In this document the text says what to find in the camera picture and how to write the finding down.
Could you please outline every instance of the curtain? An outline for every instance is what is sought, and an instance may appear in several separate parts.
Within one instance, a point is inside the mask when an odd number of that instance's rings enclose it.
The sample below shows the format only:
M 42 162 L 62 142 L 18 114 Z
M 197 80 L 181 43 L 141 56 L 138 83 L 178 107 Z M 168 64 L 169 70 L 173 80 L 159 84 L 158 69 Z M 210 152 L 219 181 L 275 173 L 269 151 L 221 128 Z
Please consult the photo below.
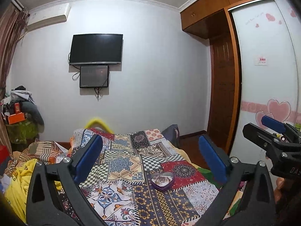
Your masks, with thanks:
M 6 78 L 17 46 L 21 31 L 26 27 L 28 10 L 21 12 L 10 3 L 0 18 L 0 99 L 4 98 Z M 0 118 L 0 143 L 7 146 L 12 153 L 11 145 L 3 119 Z

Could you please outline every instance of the white air conditioner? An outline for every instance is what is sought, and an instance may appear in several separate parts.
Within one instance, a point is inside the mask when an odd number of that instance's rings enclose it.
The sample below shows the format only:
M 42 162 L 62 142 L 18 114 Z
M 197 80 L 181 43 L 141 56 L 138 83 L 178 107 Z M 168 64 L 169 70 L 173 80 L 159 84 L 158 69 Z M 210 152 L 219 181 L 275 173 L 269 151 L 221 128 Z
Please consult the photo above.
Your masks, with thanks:
M 66 22 L 70 12 L 70 4 L 65 3 L 46 8 L 29 16 L 27 30 L 33 31 L 44 26 Z

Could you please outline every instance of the wall-mounted television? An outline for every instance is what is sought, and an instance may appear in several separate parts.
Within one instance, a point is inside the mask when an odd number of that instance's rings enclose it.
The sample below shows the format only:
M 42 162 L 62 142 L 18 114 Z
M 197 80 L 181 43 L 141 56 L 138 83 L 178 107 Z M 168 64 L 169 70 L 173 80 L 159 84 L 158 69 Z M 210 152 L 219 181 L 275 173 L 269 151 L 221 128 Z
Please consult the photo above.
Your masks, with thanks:
M 80 88 L 97 88 L 109 86 L 108 65 L 81 65 L 79 75 Z
M 73 35 L 69 64 L 121 63 L 122 34 Z

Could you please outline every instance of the yellow blanket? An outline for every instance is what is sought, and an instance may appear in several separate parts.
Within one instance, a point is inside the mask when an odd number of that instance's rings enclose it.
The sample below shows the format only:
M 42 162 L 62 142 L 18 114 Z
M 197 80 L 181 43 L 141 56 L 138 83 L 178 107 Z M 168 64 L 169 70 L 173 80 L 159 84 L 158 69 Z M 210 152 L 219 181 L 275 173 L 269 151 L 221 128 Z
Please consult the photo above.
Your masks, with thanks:
M 25 223 L 28 187 L 37 161 L 37 159 L 32 159 L 25 162 L 22 167 L 18 167 L 16 171 L 12 173 L 11 184 L 4 193 L 8 203 L 11 205 L 19 218 Z M 62 189 L 60 182 L 55 182 L 55 184 L 58 190 Z

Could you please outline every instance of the metal screw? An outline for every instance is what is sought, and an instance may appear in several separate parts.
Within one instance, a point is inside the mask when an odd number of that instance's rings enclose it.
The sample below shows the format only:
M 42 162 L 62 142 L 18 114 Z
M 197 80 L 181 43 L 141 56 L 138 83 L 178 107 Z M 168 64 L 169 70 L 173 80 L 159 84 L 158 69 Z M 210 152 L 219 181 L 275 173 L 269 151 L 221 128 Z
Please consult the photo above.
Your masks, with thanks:
M 37 163 L 36 163 L 36 165 L 39 167 L 39 166 L 41 166 L 43 164 L 43 162 L 42 161 L 37 161 Z
M 239 160 L 236 157 L 231 157 L 230 160 L 231 160 L 232 163 L 238 163 L 239 162 Z
M 63 162 L 64 163 L 68 163 L 68 162 L 70 162 L 71 161 L 71 158 L 70 157 L 65 157 L 64 159 L 63 159 Z
M 262 166 L 262 167 L 265 167 L 265 162 L 264 161 L 260 161 L 259 165 Z

